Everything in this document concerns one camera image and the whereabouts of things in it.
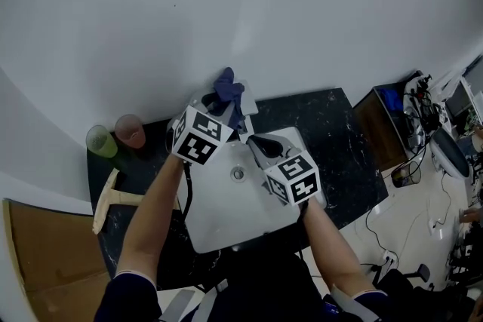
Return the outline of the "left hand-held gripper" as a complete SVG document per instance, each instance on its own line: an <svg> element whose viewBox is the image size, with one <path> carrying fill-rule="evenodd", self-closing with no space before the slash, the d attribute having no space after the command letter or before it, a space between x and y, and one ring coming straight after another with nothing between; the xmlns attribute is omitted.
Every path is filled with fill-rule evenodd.
<svg viewBox="0 0 483 322"><path fill-rule="evenodd" d="M238 126L238 113L230 103L223 113L213 119L198 109L207 109L203 103L214 89L197 90L180 119L174 125L171 153L184 161L197 165L207 164L224 146L233 133L230 127Z"/></svg>

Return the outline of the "white rectangular sink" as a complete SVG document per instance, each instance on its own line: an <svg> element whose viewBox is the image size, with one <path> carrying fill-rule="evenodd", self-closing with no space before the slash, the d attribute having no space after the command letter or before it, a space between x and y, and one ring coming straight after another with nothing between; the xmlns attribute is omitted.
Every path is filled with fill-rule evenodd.
<svg viewBox="0 0 483 322"><path fill-rule="evenodd" d="M244 182L234 182L234 167L245 169ZM269 193L262 170L249 146L226 143L205 166L190 166L192 203L185 223L197 253L242 244L297 221L299 208Z"/></svg>

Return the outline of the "bright blue fabric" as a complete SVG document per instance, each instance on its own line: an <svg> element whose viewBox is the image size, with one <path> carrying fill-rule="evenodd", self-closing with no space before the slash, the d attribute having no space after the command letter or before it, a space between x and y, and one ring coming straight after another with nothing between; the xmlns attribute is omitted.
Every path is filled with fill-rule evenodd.
<svg viewBox="0 0 483 322"><path fill-rule="evenodd" d="M402 112L404 110L403 102L396 90L380 88L378 92L390 112Z"/></svg>

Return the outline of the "brown cardboard box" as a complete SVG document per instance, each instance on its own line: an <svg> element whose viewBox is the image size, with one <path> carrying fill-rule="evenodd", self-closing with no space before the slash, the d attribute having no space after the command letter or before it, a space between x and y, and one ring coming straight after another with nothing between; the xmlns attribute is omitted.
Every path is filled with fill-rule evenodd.
<svg viewBox="0 0 483 322"><path fill-rule="evenodd" d="M94 322L109 272L89 215L2 202L20 286L38 322Z"/></svg>

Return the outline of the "beige wooden T-shaped tool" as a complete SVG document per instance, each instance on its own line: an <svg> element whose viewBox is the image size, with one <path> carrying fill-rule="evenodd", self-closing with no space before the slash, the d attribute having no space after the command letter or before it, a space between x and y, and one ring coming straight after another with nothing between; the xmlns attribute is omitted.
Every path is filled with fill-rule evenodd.
<svg viewBox="0 0 483 322"><path fill-rule="evenodd" d="M101 232L106 221L109 208L112 205L137 207L143 200L143 195L122 192L115 188L118 173L118 169L112 169L112 172L108 176L106 183L100 193L100 197L94 211L94 220L92 225L92 231L95 235L98 235Z"/></svg>

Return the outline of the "brown wooden cabinet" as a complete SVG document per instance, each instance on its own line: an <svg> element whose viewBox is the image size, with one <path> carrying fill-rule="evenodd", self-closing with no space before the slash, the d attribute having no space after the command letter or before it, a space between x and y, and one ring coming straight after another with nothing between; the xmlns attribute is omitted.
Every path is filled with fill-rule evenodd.
<svg viewBox="0 0 483 322"><path fill-rule="evenodd" d="M385 171L406 162L409 157L398 126L380 94L382 88L384 85L371 88L353 110L376 165Z"/></svg>

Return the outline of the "white grey chair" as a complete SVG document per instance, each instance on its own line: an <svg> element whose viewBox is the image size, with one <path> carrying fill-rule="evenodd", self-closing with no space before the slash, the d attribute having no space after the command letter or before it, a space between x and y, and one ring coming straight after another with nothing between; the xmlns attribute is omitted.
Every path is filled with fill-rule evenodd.
<svg viewBox="0 0 483 322"><path fill-rule="evenodd" d="M449 176L457 179L469 177L470 167L465 155L443 127L432 134L429 147L439 166Z"/></svg>

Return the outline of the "person's left forearm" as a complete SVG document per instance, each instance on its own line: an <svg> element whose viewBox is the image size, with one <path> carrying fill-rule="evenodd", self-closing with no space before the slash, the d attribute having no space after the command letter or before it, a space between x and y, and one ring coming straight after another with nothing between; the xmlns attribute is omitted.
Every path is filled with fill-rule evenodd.
<svg viewBox="0 0 483 322"><path fill-rule="evenodd" d="M158 262L171 223L183 161L169 155L130 221L117 274L135 271L156 282Z"/></svg>

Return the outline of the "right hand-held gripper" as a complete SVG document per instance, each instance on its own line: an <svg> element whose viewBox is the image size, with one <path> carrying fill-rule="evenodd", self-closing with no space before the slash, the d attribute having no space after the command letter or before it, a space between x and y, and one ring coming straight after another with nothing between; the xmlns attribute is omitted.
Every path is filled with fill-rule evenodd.
<svg viewBox="0 0 483 322"><path fill-rule="evenodd" d="M291 206L302 204L315 196L324 207L325 196L321 186L319 169L308 152L278 162L296 146L285 136L269 133L248 137L248 146L264 175L271 193Z"/></svg>

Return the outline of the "pink translucent cup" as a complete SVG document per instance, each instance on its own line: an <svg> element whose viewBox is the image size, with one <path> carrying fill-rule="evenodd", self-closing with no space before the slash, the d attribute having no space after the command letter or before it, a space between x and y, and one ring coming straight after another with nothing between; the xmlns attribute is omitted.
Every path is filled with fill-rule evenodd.
<svg viewBox="0 0 483 322"><path fill-rule="evenodd" d="M132 149L141 149L146 143L143 124L136 115L120 117L115 123L114 131L117 138Z"/></svg>

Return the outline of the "dark blue cloth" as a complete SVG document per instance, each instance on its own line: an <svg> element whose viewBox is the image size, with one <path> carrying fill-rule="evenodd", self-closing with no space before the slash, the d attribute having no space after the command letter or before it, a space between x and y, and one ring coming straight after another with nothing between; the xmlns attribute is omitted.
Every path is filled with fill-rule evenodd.
<svg viewBox="0 0 483 322"><path fill-rule="evenodd" d="M241 102L245 86L242 83L234 82L234 72L231 67L226 67L213 83L216 98L211 113L221 116L230 103L234 104L233 111L229 118L228 127L238 130L240 122L244 119Z"/></svg>

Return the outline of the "person's dark shirt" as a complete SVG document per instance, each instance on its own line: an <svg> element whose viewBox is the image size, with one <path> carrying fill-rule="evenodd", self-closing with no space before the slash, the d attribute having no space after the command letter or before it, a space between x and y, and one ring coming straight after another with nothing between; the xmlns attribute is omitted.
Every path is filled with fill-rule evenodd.
<svg viewBox="0 0 483 322"><path fill-rule="evenodd" d="M94 322L174 322L181 301L162 311L154 284L135 271L117 274L106 287ZM309 269L294 254L272 265L253 260L211 289L181 322L394 322L392 301L380 290L353 297L322 297Z"/></svg>

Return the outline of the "person's right forearm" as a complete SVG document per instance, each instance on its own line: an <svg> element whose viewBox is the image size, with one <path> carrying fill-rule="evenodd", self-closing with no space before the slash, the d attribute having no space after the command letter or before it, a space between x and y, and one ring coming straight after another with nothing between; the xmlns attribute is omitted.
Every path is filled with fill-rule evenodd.
<svg viewBox="0 0 483 322"><path fill-rule="evenodd" d="M328 289L336 287L351 297L375 289L358 257L316 198L307 201L303 224L315 264Z"/></svg>

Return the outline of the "black office chair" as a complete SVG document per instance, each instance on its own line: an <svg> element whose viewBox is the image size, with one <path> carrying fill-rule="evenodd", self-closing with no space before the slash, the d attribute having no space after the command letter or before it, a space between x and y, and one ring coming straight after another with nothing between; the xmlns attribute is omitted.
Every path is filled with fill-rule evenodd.
<svg viewBox="0 0 483 322"><path fill-rule="evenodd" d="M476 301L467 296L467 289L448 287L441 291L415 287L411 278L428 282L429 268L421 264L412 273L403 274L391 268L382 275L381 265L372 265L372 284L391 299L394 316L392 322L468 322Z"/></svg>

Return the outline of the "green translucent cup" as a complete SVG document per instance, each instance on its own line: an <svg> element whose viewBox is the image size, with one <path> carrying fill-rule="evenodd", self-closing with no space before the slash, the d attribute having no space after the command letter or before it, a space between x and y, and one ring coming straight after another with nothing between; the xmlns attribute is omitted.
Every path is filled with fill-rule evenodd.
<svg viewBox="0 0 483 322"><path fill-rule="evenodd" d="M111 133L102 125L93 126L86 135L87 148L103 158L114 158L118 153L118 146Z"/></svg>

